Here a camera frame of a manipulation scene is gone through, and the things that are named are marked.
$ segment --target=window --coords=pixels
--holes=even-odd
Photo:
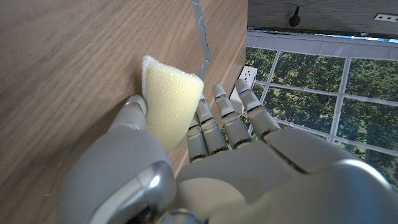
[[[247,66],[258,65],[254,94],[282,129],[349,151],[398,192],[398,61],[249,47],[246,58]]]

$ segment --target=wooden surface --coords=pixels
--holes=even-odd
[[[297,6],[300,6],[300,24],[291,28],[289,19]],[[396,0],[249,0],[248,26],[365,32],[398,38],[396,22],[374,20],[379,13],[397,14],[397,11]]]
[[[201,1],[211,87],[231,91],[244,63],[247,2]],[[203,53],[190,1],[0,3],[0,223],[55,223],[63,177],[141,93],[145,54],[196,73]],[[169,153],[175,172],[187,145]]]

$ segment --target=green foliage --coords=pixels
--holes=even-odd
[[[247,48],[246,55],[246,65],[259,69],[256,80],[266,82],[275,52]],[[281,52],[272,82],[337,92],[344,64],[345,58]],[[253,92],[260,98],[263,89],[255,85]],[[352,59],[345,93],[398,101],[397,90],[398,62]],[[278,119],[330,133],[336,97],[269,88],[263,104]],[[398,108],[345,98],[337,136],[398,151]],[[335,144],[377,169],[398,192],[398,158],[342,142]]]
[[[398,109],[344,99],[337,135],[386,149],[398,150]]]
[[[344,63],[345,58],[281,52],[272,82],[337,92]]]
[[[247,114],[239,114],[239,118],[241,118],[241,121],[246,128],[246,130],[249,130],[250,127],[250,118],[249,115]]]
[[[275,50],[246,47],[246,65],[257,68],[256,80],[267,81],[275,56]]]
[[[346,93],[398,101],[398,62],[351,60]]]
[[[264,106],[278,119],[329,133],[336,97],[269,88]]]
[[[255,96],[260,100],[262,92],[264,92],[264,89],[265,89],[264,85],[254,84],[252,91],[255,94]]]

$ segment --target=yellow sponge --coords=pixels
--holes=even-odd
[[[164,65],[151,56],[142,59],[142,94],[146,125],[166,150],[184,138],[198,106],[203,81],[194,74]]]

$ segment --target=electrical outlet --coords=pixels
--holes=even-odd
[[[398,15],[388,15],[388,14],[379,13],[374,18],[374,20],[387,21],[387,22],[398,22]]]
[[[245,66],[242,69],[239,79],[245,80],[246,83],[250,86],[250,88],[253,88],[256,75],[257,75],[257,68]],[[236,91],[236,87],[234,88],[229,100],[231,101],[232,106],[234,107],[237,113],[243,113],[244,107],[238,95],[238,92]]]

